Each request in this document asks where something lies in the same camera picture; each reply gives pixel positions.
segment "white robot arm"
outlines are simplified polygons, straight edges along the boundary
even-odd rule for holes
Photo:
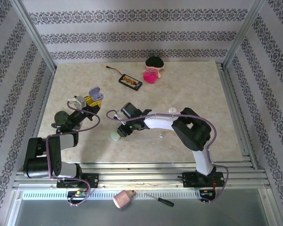
[[[120,112],[129,119],[141,115],[145,116],[156,114],[152,110],[145,110],[142,113],[131,103],[127,103]],[[122,118],[120,112],[115,115],[115,117],[118,119]],[[190,108],[185,108],[181,113],[178,114],[193,114],[197,116],[197,114]],[[188,128],[187,125],[190,123],[193,123],[193,126]],[[121,137],[126,137],[134,130],[142,129],[168,129],[175,131],[184,145],[192,150],[196,161],[196,171],[204,176],[207,176],[213,170],[214,166],[209,163],[208,155],[205,149],[206,142],[210,139],[209,133],[211,128],[204,121],[184,117],[171,118],[153,116],[139,120],[127,121],[118,128],[117,133]]]

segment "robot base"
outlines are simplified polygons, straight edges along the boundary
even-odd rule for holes
[[[99,184],[99,174],[98,173],[81,173],[81,179],[87,180],[90,184],[90,188],[98,188]],[[81,181],[73,180],[60,180],[57,182],[57,188],[77,188],[85,190],[87,189],[87,184]]]
[[[204,176],[197,171],[195,172],[185,172],[183,176],[183,187],[213,187],[215,182],[216,187],[223,187],[225,184],[225,179],[222,172],[216,172],[216,167],[213,168],[212,172]]]

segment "patterned wallpaper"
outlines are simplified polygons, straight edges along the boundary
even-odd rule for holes
[[[0,0],[0,225],[51,72],[8,0]]]
[[[56,63],[222,62],[253,0],[23,3]]]
[[[228,72],[283,218],[283,0],[265,2]]]

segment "purple lid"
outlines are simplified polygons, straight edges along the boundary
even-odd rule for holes
[[[99,101],[104,98],[104,95],[100,93],[100,88],[99,87],[94,87],[89,90],[89,96],[91,96],[93,101]]]

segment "beige tabletop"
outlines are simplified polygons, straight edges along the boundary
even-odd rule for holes
[[[186,148],[173,131],[151,129],[134,131],[118,142],[110,138],[118,122],[106,118],[110,109],[119,110],[131,102],[141,111],[152,109],[167,113],[170,107],[178,111],[185,107],[193,109],[199,116],[210,120],[217,129],[217,139],[211,146],[213,161],[242,161],[237,136],[225,99],[224,91],[214,61],[209,62],[166,62],[161,79],[155,84],[143,81],[136,92],[120,83],[120,74],[106,65],[117,68],[143,81],[141,63],[93,63],[59,64],[46,105],[39,132],[40,137],[55,133],[50,126],[58,111],[71,113],[67,108],[68,98],[88,95],[93,87],[100,87],[104,94],[98,115],[100,125],[79,134],[79,143],[74,148],[62,151],[66,162],[195,162],[191,151]],[[83,129],[92,126],[88,119]]]

